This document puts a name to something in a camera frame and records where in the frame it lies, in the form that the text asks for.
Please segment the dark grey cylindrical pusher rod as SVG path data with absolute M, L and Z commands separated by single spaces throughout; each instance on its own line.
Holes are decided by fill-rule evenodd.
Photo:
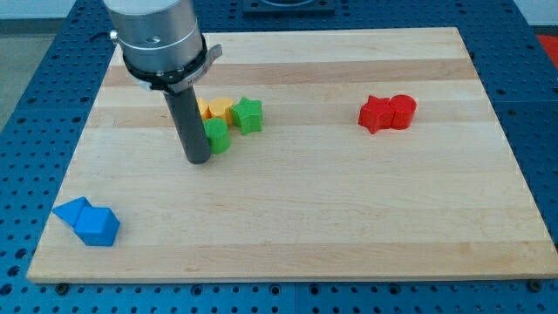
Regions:
M 164 96 L 187 160 L 192 164 L 205 163 L 211 151 L 194 88 L 165 92 Z

